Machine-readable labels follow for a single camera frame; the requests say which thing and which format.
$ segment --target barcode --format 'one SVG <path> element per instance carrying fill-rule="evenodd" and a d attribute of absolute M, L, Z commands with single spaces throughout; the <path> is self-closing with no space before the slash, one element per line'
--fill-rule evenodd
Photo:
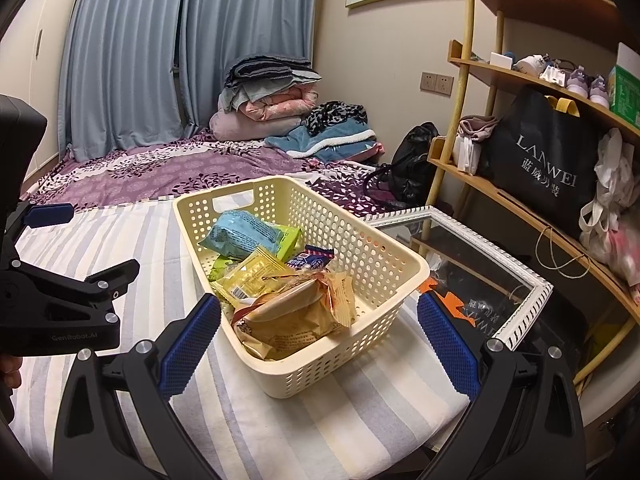
<path fill-rule="evenodd" d="M 246 298 L 249 297 L 239 286 L 235 286 L 233 289 L 231 289 L 231 295 L 234 298 L 238 298 L 238 300 L 246 300 Z"/>

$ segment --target wardrobe door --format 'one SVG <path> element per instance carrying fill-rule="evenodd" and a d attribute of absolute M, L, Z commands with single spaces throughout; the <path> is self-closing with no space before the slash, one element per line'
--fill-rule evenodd
<path fill-rule="evenodd" d="M 0 94 L 31 104 L 30 85 L 38 24 L 46 0 L 26 0 L 0 41 Z M 38 169 L 34 156 L 27 176 Z"/>
<path fill-rule="evenodd" d="M 36 151 L 38 167 L 58 157 L 58 87 L 66 32 L 76 0 L 46 0 L 36 33 L 31 72 L 31 106 L 47 118 Z"/>

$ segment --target wooden shelf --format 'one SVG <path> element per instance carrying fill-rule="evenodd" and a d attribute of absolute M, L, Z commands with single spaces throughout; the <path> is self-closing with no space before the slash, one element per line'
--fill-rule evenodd
<path fill-rule="evenodd" d="M 545 89 L 545 92 L 550 95 L 573 99 L 578 105 L 581 117 L 590 120 L 605 131 L 611 128 L 619 128 L 626 142 L 631 142 L 636 147 L 636 150 L 640 150 L 640 128 L 636 128 L 611 110 L 607 110 L 605 107 L 597 105 L 581 95 L 569 92 L 566 88 L 548 83 L 544 79 L 490 65 L 482 61 L 460 59 L 461 56 L 462 44 L 456 40 L 450 41 L 449 62 L 456 66 L 468 65 L 469 73 L 476 79 L 487 85 L 495 84 L 498 89 L 511 94 L 517 94 L 523 86 L 533 84 Z"/>
<path fill-rule="evenodd" d="M 616 52 L 621 41 L 639 44 L 611 0 L 481 0 L 495 14 L 564 30 Z"/>
<path fill-rule="evenodd" d="M 433 139 L 431 148 L 429 150 L 429 161 L 431 164 L 442 168 L 447 173 L 452 174 L 455 178 L 469 184 L 469 186 L 477 189 L 482 194 L 499 203 L 504 208 L 508 209 L 511 213 L 523 219 L 527 224 L 532 226 L 538 232 L 545 232 L 545 236 L 550 235 L 549 226 L 553 227 L 549 222 L 546 222 L 531 209 L 525 206 L 522 202 L 519 202 L 514 197 L 501 189 L 495 187 L 487 179 L 479 176 L 469 175 L 458 171 L 458 168 L 453 164 L 444 164 L 440 161 L 440 155 L 442 154 L 442 147 L 444 145 L 444 137 L 437 137 Z M 590 260 L 585 256 L 584 249 L 579 242 L 565 235 L 562 231 L 553 227 L 553 242 L 566 252 L 571 258 L 579 257 L 576 260 L 583 267 L 589 267 Z M 622 282 L 617 276 L 602 264 L 591 260 L 590 273 L 596 278 L 604 287 L 613 294 L 613 296 L 631 313 L 636 322 L 640 324 L 640 308 L 636 306 L 631 298 L 628 286 Z"/>

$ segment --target snack package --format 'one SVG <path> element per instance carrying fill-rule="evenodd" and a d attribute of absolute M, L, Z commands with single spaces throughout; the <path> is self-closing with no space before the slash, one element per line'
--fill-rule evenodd
<path fill-rule="evenodd" d="M 227 256 L 223 256 L 222 254 L 219 254 L 216 260 L 213 262 L 213 267 L 211 267 L 211 270 L 209 271 L 209 276 L 208 276 L 209 281 L 215 282 L 219 280 L 220 278 L 222 278 L 222 276 L 226 274 L 227 269 L 230 266 L 233 266 L 238 263 L 239 263 L 238 260 L 233 260 Z"/>
<path fill-rule="evenodd" d="M 223 256 L 242 260 L 258 246 L 278 253 L 282 236 L 280 230 L 247 211 L 225 211 L 198 244 Z"/>
<path fill-rule="evenodd" d="M 258 247 L 226 276 L 212 282 L 211 286 L 216 295 L 222 296 L 234 309 L 238 309 L 253 304 L 263 294 L 282 288 L 283 283 L 277 277 L 290 272 L 291 269 L 273 254 Z"/>
<path fill-rule="evenodd" d="M 351 277 L 346 272 L 280 277 L 286 289 L 265 294 L 236 310 L 231 324 L 257 358 L 279 360 L 355 320 Z"/>
<path fill-rule="evenodd" d="M 280 248 L 278 249 L 276 258 L 281 262 L 287 261 L 296 250 L 296 245 L 301 232 L 300 228 L 271 224 L 270 222 L 267 222 L 267 225 L 270 225 L 282 232 L 282 240 L 280 240 Z M 238 263 L 240 263 L 240 260 L 238 259 L 229 258 L 228 256 L 219 254 L 213 263 L 213 267 L 211 267 L 211 270 L 209 271 L 209 281 L 215 282 L 219 280 L 228 272 L 229 267 Z"/>
<path fill-rule="evenodd" d="M 286 262 L 296 249 L 296 243 L 300 237 L 301 229 L 299 227 L 290 227 L 287 225 L 270 224 L 282 232 L 282 240 L 280 240 L 280 248 L 276 253 L 277 259 Z"/>
<path fill-rule="evenodd" d="M 305 245 L 305 250 L 298 256 L 290 259 L 287 265 L 296 270 L 318 270 L 324 269 L 334 258 L 335 253 L 333 249 L 323 249 L 322 247 Z"/>

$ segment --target white plastic bag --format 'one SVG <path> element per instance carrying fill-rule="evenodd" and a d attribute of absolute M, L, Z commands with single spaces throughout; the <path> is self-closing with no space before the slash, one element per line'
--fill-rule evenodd
<path fill-rule="evenodd" d="M 481 150 L 482 146 L 478 142 L 473 142 L 470 137 L 456 135 L 452 155 L 458 170 L 475 175 L 478 170 Z"/>
<path fill-rule="evenodd" d="M 630 286 L 640 283 L 640 212 L 630 210 L 624 221 L 620 215 L 640 193 L 633 158 L 634 147 L 622 141 L 619 129 L 612 128 L 600 140 L 594 168 L 596 196 L 581 209 L 578 220 L 580 243 L 590 256 L 626 278 Z"/>
<path fill-rule="evenodd" d="M 629 208 L 616 231 L 609 232 L 609 267 L 629 286 L 640 283 L 640 208 Z"/>

